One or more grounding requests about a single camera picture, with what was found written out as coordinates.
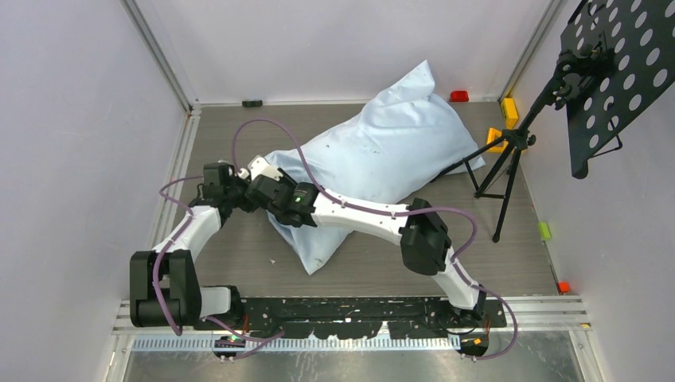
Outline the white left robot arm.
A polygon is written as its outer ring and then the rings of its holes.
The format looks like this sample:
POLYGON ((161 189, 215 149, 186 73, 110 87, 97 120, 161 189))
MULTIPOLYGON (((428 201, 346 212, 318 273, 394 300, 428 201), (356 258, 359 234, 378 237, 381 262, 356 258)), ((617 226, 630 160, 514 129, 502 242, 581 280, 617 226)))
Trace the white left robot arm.
POLYGON ((237 288, 201 286, 195 263, 234 210, 252 210, 244 197, 250 181, 247 170, 216 162, 205 165, 197 195, 189 203, 161 188, 161 196, 183 208, 185 215, 159 244, 131 257, 129 311, 133 326, 170 327, 181 334, 184 327, 209 317, 225 329, 235 329, 243 322, 244 304, 237 288))

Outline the light blue pillowcase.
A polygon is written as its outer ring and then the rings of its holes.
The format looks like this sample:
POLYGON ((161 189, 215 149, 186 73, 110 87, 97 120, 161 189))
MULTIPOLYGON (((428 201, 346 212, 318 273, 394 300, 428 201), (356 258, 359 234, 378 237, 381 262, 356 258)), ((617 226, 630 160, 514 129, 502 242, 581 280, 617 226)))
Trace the light blue pillowcase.
POLYGON ((266 160, 298 182, 343 196, 397 204, 478 144, 458 113, 435 94, 423 61, 379 92, 351 119, 266 160))

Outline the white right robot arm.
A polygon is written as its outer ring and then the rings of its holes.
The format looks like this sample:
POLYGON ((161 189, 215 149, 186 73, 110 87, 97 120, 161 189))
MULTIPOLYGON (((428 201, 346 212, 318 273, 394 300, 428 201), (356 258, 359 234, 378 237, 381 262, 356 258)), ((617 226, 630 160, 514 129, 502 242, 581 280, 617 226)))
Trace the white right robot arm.
POLYGON ((281 225, 344 228, 397 245, 404 266, 431 277, 447 296, 452 314, 464 326, 486 316, 486 292, 459 262, 439 209, 416 198, 409 205, 381 204, 346 197, 312 182, 296 182, 266 159, 256 157, 236 171, 245 198, 281 225))

